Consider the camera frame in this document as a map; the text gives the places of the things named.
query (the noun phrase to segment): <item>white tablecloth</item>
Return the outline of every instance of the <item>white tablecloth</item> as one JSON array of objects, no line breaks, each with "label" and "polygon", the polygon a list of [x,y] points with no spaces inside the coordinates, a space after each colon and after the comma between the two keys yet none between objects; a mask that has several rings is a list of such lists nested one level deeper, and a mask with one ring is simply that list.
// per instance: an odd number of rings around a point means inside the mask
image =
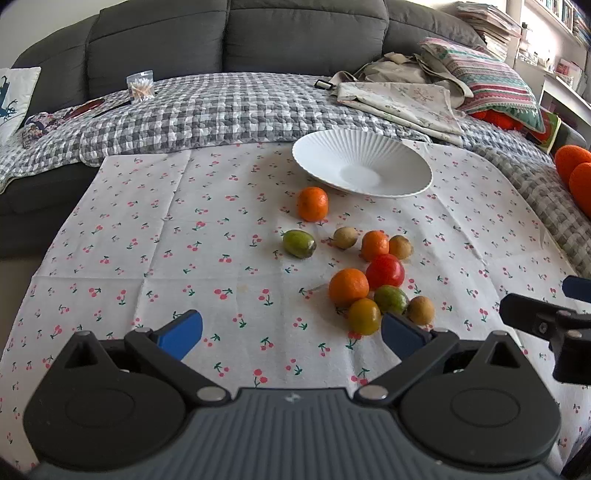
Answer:
[{"label": "white tablecloth", "polygon": [[[509,291],[575,305],[561,292],[573,270],[496,168],[454,147],[407,144],[432,166],[432,188],[402,200],[327,189],[330,211],[317,223],[296,215],[297,193],[316,183],[291,159],[292,144],[105,160],[34,276],[0,362],[0,455],[22,469],[35,462],[22,412],[76,330],[121,338],[197,309],[203,339],[184,361],[233,393],[241,386],[352,392],[390,369],[398,359],[380,335],[356,337],[327,298],[336,271],[366,265],[361,241],[347,251],[331,246],[343,225],[408,237],[415,252],[404,261],[402,288],[431,298],[434,325],[463,338],[504,328],[498,302]],[[317,239],[310,259],[284,252],[281,234],[294,228]],[[551,454],[560,469],[587,428],[587,391],[554,382],[547,345],[519,338],[561,406]]]}]

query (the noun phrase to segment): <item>metal screw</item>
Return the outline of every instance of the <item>metal screw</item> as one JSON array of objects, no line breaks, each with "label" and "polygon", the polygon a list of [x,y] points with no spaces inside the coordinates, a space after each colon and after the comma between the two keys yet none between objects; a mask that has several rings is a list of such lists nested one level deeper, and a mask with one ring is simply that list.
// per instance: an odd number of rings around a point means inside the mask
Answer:
[{"label": "metal screw", "polygon": [[577,340],[583,336],[583,334],[581,332],[579,332],[578,330],[568,330],[566,332],[566,335],[575,339],[575,340]]},{"label": "metal screw", "polygon": [[383,400],[388,396],[388,390],[381,385],[365,385],[359,389],[359,395],[366,400]]},{"label": "metal screw", "polygon": [[226,398],[226,391],[221,387],[203,387],[197,390],[197,396],[199,400],[203,401],[220,401]]}]

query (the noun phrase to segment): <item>gray couch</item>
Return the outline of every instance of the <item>gray couch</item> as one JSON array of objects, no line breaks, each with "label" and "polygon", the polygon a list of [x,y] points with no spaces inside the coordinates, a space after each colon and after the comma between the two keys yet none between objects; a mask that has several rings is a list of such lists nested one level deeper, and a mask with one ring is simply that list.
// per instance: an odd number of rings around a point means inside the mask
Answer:
[{"label": "gray couch", "polygon": [[[451,15],[404,0],[128,0],[63,28],[14,67],[41,66],[29,115],[155,80],[212,72],[332,75],[425,37],[483,45]],[[96,173],[82,163],[14,180],[0,195],[0,257],[44,251]]]}]

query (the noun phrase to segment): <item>colorful striped cushion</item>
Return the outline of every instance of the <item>colorful striped cushion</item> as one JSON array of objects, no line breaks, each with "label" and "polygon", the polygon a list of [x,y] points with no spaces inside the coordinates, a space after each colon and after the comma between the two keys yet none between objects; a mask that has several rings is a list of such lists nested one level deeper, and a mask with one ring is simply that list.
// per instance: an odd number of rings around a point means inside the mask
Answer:
[{"label": "colorful striped cushion", "polygon": [[527,128],[544,133],[544,122],[534,94],[506,63],[439,38],[426,38],[420,45],[472,90],[474,98],[467,98],[460,110],[466,113],[495,110],[520,121]]}]

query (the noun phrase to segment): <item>white bowl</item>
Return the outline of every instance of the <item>white bowl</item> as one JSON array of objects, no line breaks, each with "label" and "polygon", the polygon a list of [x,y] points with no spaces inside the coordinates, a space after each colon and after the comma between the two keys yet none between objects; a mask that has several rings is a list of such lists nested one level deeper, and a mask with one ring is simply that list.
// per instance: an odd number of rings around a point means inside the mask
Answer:
[{"label": "white bowl", "polygon": [[361,130],[314,132],[295,142],[295,161],[314,178],[346,192],[402,198],[427,190],[433,172],[412,148]]}]

